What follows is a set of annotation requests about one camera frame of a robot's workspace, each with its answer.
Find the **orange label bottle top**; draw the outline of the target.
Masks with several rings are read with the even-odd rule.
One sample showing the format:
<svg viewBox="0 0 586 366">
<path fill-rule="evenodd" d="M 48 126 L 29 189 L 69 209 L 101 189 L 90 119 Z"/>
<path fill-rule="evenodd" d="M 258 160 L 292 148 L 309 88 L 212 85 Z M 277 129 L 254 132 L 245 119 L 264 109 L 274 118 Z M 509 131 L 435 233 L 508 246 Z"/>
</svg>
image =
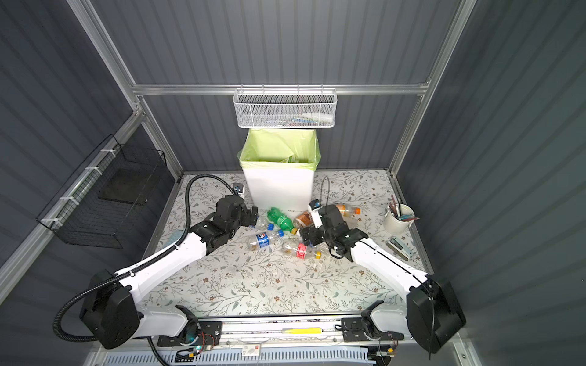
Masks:
<svg viewBox="0 0 586 366">
<path fill-rule="evenodd" d="M 354 207 L 349 204 L 335 204 L 335 206 L 343 217 L 351 217 L 361 214 L 361 209 L 359 207 Z"/>
</svg>

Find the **brown cola bottle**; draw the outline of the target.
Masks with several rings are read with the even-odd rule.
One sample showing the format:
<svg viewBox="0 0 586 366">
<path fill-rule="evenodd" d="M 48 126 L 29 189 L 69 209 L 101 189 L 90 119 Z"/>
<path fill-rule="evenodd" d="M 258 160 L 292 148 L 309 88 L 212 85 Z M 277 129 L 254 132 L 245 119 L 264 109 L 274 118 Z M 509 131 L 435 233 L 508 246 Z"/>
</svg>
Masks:
<svg viewBox="0 0 586 366">
<path fill-rule="evenodd" d="M 295 228 L 297 228 L 299 230 L 302 228 L 311 226 L 311 224 L 313 224 L 311 214 L 308 211 L 305 211 L 305 212 L 299 214 L 293 220 L 293 224 L 294 224 Z"/>
</svg>

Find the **pink label bottle yellow cap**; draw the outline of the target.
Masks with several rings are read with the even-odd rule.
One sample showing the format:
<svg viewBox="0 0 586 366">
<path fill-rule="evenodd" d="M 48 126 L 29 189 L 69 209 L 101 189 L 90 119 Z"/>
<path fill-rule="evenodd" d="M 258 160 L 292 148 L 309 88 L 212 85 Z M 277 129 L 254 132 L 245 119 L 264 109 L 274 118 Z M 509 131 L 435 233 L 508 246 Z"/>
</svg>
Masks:
<svg viewBox="0 0 586 366">
<path fill-rule="evenodd" d="M 298 259 L 321 259 L 322 257 L 320 250 L 296 241 L 284 242 L 282 244 L 282 251 Z"/>
</svg>

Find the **pepsi bottle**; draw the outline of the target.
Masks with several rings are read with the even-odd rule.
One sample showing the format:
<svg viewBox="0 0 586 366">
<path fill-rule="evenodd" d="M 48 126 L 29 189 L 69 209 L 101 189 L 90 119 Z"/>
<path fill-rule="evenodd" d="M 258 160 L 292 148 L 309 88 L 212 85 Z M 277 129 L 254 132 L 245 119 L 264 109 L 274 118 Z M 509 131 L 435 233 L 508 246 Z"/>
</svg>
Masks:
<svg viewBox="0 0 586 366">
<path fill-rule="evenodd" d="M 264 231 L 246 236 L 246 241 L 248 247 L 256 251 L 276 244 L 283 236 L 285 236 L 285 233 L 282 230 Z"/>
</svg>

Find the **green bottle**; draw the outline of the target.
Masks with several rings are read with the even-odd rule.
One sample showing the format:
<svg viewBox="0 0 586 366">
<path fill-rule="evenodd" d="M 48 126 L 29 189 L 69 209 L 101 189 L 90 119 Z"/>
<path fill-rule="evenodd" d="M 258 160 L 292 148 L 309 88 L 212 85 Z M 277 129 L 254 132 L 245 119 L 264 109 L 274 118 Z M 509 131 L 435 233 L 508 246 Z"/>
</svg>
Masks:
<svg viewBox="0 0 586 366">
<path fill-rule="evenodd" d="M 272 224 L 275 224 L 283 231 L 288 231 L 290 233 L 296 233 L 297 231 L 293 221 L 276 207 L 271 207 L 268 210 L 267 218 Z"/>
</svg>

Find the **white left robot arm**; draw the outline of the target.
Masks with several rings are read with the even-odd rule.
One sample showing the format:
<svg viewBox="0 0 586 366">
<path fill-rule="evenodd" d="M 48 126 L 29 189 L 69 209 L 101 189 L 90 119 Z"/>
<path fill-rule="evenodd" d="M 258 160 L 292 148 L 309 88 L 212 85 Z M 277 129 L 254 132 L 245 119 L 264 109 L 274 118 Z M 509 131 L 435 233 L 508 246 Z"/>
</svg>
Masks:
<svg viewBox="0 0 586 366">
<path fill-rule="evenodd" d="M 215 211 L 193 224 L 189 207 L 192 186 L 213 179 L 229 190 L 219 199 Z M 178 338 L 181 345 L 205 341 L 198 318 L 181 305 L 148 307 L 143 299 L 180 269 L 209 256 L 227 244 L 241 227 L 256 224 L 258 208 L 248 207 L 235 187 L 216 175 L 192 178 L 185 191 L 186 227 L 177 241 L 146 259 L 115 273 L 95 274 L 88 289 L 68 300 L 56 313 L 52 330 L 69 343 L 100 343 L 115 349 L 131 339 Z"/>
</svg>

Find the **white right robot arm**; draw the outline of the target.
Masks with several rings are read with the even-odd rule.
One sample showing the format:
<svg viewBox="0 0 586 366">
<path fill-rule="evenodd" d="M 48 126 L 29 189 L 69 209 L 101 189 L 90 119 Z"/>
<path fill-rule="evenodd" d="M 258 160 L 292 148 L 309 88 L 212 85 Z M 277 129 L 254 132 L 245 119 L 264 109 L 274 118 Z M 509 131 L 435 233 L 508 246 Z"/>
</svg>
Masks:
<svg viewBox="0 0 586 366">
<path fill-rule="evenodd" d="M 310 201 L 312 223 L 301 230 L 304 244 L 326 244 L 334 259 L 346 259 L 383 280 L 401 305 L 377 301 L 361 312 L 357 325 L 345 325 L 346 341 L 411 337 L 429 355 L 437 353 L 466 324 L 452 285 L 396 259 L 358 228 L 349 228 L 333 204 Z"/>
</svg>

